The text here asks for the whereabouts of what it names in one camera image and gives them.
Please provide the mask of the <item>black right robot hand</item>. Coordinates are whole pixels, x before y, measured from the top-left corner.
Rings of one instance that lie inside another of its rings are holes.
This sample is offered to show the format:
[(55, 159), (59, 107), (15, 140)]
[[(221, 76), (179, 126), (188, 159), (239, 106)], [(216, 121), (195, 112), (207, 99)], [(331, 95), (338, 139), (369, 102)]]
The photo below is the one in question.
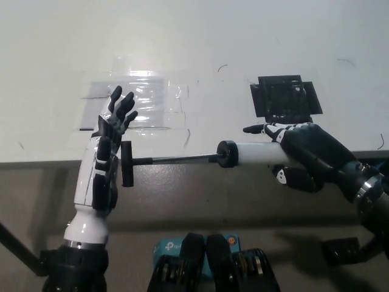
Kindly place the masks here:
[(357, 161), (356, 157), (315, 123), (265, 123), (245, 127), (243, 132), (267, 134), (290, 158), (302, 165), (301, 168), (282, 164), (273, 167), (274, 177), (284, 186), (316, 193), (326, 183), (337, 185), (342, 192), (352, 185), (342, 177), (341, 169)]

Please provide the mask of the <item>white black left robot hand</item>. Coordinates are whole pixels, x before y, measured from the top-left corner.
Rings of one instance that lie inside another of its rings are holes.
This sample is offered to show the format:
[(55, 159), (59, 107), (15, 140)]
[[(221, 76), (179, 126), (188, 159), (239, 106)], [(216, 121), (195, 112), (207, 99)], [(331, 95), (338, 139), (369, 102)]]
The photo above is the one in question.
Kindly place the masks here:
[(134, 93), (122, 95), (116, 86), (98, 114), (78, 173), (74, 196), (76, 207), (108, 214), (117, 202), (117, 153), (129, 124), (137, 117)]

